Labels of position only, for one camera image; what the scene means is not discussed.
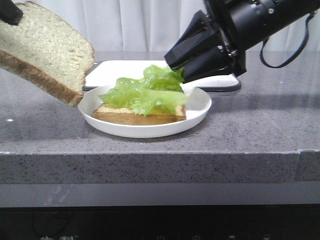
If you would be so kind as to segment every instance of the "speckled stone surface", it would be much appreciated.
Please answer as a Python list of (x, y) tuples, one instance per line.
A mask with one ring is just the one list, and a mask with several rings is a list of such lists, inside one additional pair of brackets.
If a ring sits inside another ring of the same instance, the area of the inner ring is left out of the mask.
[[(265, 57), (277, 63), (289, 54)], [(96, 60), (162, 56), (97, 52)], [(100, 132), (76, 107), (0, 69), (0, 184), (318, 181), (319, 66), (315, 52), (282, 69), (249, 52), (241, 90), (209, 93), (213, 105), (199, 125), (150, 139)]]

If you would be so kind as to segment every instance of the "toasted bread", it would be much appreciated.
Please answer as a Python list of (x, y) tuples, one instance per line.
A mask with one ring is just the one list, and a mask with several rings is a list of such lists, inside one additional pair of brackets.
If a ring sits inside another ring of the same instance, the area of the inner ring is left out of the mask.
[(48, 9), (31, 1), (16, 5), (23, 11), (18, 25), (0, 20), (0, 67), (77, 106), (95, 61), (92, 45)]
[(186, 119), (186, 108), (184, 105), (176, 108), (175, 114), (151, 113), (149, 115), (135, 114), (126, 107), (116, 108), (107, 103), (101, 104), (92, 113), (92, 117), (114, 124), (122, 125), (159, 125), (169, 124)]

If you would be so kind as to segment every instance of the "white bowl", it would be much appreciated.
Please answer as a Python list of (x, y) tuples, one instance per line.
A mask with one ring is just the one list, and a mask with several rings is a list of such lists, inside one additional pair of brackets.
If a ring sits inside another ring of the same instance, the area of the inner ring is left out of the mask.
[(78, 109), (92, 127), (120, 137), (158, 138), (184, 132), (199, 124), (207, 115), (212, 104), (210, 96), (205, 91), (197, 87), (182, 85), (184, 93), (190, 97), (190, 101), (185, 105), (186, 120), (159, 125), (123, 125), (92, 117), (92, 112), (103, 103), (99, 95), (107, 93), (113, 87), (114, 85), (100, 86), (88, 91), (84, 94)]

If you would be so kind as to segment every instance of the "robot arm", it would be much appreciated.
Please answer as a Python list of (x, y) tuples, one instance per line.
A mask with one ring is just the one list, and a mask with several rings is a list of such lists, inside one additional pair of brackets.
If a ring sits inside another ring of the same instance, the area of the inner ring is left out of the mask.
[(306, 14), (320, 0), (204, 0), (188, 28), (164, 56), (173, 70), (184, 67), (185, 82), (246, 72), (246, 50)]

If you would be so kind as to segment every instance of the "lettuce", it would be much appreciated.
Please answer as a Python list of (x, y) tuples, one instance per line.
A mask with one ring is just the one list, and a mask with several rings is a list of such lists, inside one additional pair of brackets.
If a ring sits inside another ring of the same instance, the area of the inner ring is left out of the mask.
[(176, 107), (186, 104), (189, 97), (183, 93), (183, 69), (176, 72), (169, 67), (151, 65), (143, 71), (143, 78), (121, 77), (114, 88), (99, 97), (118, 108), (130, 108), (134, 113), (167, 113), (174, 115)]

